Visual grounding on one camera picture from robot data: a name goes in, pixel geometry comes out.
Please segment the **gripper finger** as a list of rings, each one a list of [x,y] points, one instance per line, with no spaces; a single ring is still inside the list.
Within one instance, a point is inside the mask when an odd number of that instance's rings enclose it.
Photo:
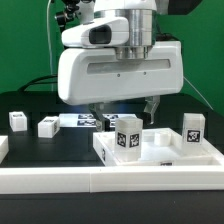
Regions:
[[[98,132],[109,130],[109,119],[103,116],[103,103],[92,103],[89,105],[89,110],[96,119],[96,130]]]
[[[145,98],[146,105],[144,108],[144,113],[146,114],[146,121],[148,124],[154,123],[155,113],[160,104],[159,96],[150,96]]]

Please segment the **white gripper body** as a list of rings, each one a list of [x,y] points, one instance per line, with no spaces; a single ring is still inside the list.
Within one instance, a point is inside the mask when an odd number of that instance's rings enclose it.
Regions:
[[[58,94],[82,105],[177,93],[183,86],[181,44],[157,42],[144,59],[120,59],[129,37],[124,17],[98,18],[65,30],[59,59]]]

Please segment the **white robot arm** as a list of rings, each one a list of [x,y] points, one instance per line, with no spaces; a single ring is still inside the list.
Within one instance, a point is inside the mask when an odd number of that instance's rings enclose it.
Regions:
[[[61,34],[58,94],[87,104],[100,131],[110,129],[105,103],[146,99],[153,114],[164,94],[183,86],[181,43],[158,31],[156,16],[187,15],[202,0],[63,0],[65,19],[80,24]]]

